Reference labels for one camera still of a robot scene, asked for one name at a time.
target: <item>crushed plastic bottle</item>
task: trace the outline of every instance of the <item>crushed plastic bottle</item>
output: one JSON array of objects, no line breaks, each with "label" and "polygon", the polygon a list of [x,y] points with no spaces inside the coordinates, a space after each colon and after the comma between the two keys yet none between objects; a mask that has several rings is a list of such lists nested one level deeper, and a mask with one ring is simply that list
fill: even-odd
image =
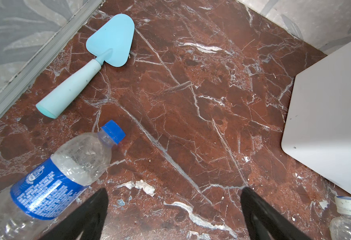
[{"label": "crushed plastic bottle", "polygon": [[351,240],[351,197],[335,197],[337,212],[340,217],[330,222],[332,240]]},{"label": "crushed plastic bottle", "polygon": [[83,133],[0,193],[0,240],[33,239],[107,169],[111,148],[125,137],[109,121]]}]

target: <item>white bottle cap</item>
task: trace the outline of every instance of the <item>white bottle cap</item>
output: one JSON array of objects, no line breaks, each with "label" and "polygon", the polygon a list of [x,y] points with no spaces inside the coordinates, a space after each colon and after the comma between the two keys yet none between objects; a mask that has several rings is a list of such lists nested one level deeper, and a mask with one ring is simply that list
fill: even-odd
[{"label": "white bottle cap", "polygon": [[335,197],[337,212],[351,216],[351,197]]}]

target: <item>blue bottle label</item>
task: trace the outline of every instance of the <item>blue bottle label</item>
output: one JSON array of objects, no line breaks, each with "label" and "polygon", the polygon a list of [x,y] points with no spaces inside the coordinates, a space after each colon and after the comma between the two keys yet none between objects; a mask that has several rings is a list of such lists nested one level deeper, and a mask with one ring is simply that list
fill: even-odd
[{"label": "blue bottle label", "polygon": [[67,178],[49,158],[14,184],[10,195],[14,203],[29,216],[51,220],[87,187]]}]

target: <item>water bottle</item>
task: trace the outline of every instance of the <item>water bottle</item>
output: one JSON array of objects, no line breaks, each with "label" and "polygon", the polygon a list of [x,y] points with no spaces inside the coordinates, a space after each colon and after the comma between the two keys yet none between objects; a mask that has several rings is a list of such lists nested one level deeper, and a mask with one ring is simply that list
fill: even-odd
[{"label": "water bottle", "polygon": [[351,240],[351,197],[335,197],[337,212],[340,217],[330,222],[332,240]]},{"label": "water bottle", "polygon": [[0,193],[0,240],[33,239],[110,164],[111,148],[125,137],[109,121],[98,133],[76,136],[22,180]]}]

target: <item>trowel handle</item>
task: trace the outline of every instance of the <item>trowel handle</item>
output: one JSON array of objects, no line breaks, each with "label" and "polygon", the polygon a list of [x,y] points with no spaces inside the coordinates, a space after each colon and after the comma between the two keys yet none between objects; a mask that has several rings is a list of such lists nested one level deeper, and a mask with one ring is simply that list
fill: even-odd
[{"label": "trowel handle", "polygon": [[57,118],[100,69],[101,64],[92,59],[37,103],[37,109],[49,118]]}]

